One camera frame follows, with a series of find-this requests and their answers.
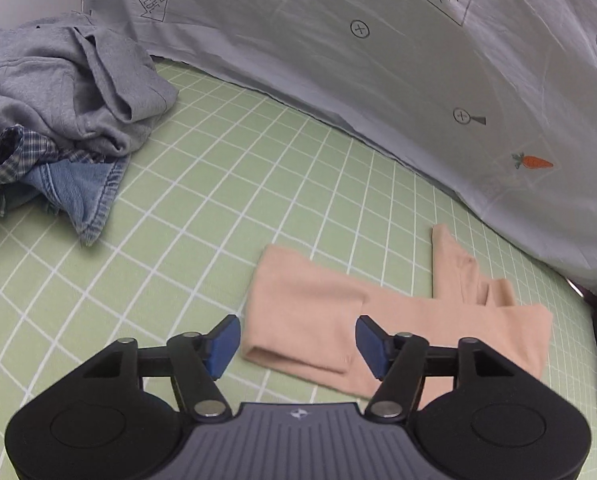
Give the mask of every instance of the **gray clothing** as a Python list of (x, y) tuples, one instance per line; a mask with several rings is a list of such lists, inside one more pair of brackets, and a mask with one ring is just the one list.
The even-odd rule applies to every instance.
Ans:
[(22, 124), (62, 149), (125, 156), (176, 96), (143, 47), (85, 14), (0, 29), (0, 134)]

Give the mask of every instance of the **pile of clothes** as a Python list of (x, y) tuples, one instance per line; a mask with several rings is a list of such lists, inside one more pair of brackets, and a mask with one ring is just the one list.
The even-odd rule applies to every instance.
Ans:
[(0, 216), (41, 194), (91, 245), (177, 94), (143, 47), (80, 12), (0, 29)]

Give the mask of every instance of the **gray ribbed plate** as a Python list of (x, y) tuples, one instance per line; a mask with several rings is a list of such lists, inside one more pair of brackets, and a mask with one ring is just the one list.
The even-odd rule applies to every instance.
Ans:
[(242, 404), (197, 428), (152, 480), (448, 480), (405, 431), (365, 420), (353, 402)]

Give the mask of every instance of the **blue denim fabric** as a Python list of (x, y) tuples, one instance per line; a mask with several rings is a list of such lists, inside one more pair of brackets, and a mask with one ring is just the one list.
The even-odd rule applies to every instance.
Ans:
[(129, 161), (129, 156), (98, 164), (61, 160), (35, 166), (20, 182), (43, 193), (54, 208), (67, 212), (81, 243), (89, 246), (107, 222)]

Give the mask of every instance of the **white logo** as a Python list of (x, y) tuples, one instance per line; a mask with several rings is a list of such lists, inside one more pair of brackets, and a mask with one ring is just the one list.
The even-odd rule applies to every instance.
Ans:
[(297, 408), (296, 410), (292, 410), (290, 412), (290, 415), (294, 418), (297, 418), (298, 420), (302, 420), (303, 418), (306, 418), (307, 415), (309, 415), (309, 412), (306, 412), (306, 410), (304, 410), (303, 408)]

